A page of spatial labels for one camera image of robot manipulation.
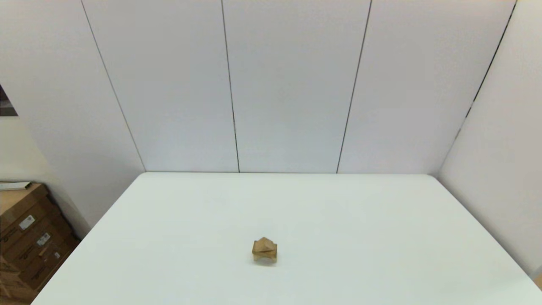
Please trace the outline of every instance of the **barcode label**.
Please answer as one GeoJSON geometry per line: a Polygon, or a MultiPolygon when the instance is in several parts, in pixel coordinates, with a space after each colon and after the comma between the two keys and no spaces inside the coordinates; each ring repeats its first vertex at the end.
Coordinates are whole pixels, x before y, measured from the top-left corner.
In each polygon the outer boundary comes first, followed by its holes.
{"type": "Polygon", "coordinates": [[[21,223],[19,224],[19,227],[21,229],[26,230],[31,224],[33,224],[36,221],[32,215],[28,215],[21,223]]]}
{"type": "Polygon", "coordinates": [[[37,240],[36,244],[41,247],[49,240],[49,238],[51,238],[51,235],[49,235],[49,233],[45,233],[37,240]]]}

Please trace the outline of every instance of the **small wooden object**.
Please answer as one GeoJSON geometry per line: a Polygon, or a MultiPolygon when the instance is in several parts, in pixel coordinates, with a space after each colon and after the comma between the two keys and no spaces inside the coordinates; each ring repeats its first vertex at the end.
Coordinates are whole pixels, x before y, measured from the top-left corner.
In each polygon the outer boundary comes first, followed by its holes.
{"type": "Polygon", "coordinates": [[[270,239],[262,237],[260,240],[254,241],[252,254],[254,255],[254,260],[266,257],[270,258],[273,263],[276,263],[276,244],[274,244],[270,239]]]}

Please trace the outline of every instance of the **stacked cardboard boxes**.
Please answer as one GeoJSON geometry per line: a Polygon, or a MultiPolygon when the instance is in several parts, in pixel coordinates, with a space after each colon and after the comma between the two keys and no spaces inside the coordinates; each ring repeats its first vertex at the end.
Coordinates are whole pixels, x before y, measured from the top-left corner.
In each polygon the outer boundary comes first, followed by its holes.
{"type": "Polygon", "coordinates": [[[0,297],[30,302],[78,241],[45,185],[0,192],[0,297]]]}

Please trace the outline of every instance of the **white table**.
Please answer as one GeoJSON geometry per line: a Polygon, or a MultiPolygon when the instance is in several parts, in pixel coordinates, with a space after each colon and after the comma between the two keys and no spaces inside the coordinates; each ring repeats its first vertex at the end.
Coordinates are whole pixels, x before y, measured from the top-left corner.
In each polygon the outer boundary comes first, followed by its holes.
{"type": "Polygon", "coordinates": [[[33,305],[541,305],[425,175],[146,173],[33,305]],[[278,244],[255,264],[253,241],[278,244]]]}

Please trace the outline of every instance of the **white wall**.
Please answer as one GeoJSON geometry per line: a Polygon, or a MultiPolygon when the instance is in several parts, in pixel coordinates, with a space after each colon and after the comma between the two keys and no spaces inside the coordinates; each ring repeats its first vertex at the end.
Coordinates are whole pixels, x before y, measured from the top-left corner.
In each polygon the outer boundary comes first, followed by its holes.
{"type": "Polygon", "coordinates": [[[542,271],[542,1],[520,0],[439,175],[531,276],[542,271]]]}
{"type": "Polygon", "coordinates": [[[221,1],[84,0],[148,171],[238,171],[221,1]]]}
{"type": "Polygon", "coordinates": [[[339,173],[435,175],[515,0],[374,0],[339,173]]]}
{"type": "Polygon", "coordinates": [[[89,225],[144,172],[78,0],[0,1],[0,84],[89,225]]]}
{"type": "Polygon", "coordinates": [[[82,238],[90,231],[90,226],[18,117],[0,117],[0,181],[45,183],[75,233],[82,238]]]}
{"type": "Polygon", "coordinates": [[[224,0],[241,172],[335,173],[369,0],[224,0]]]}

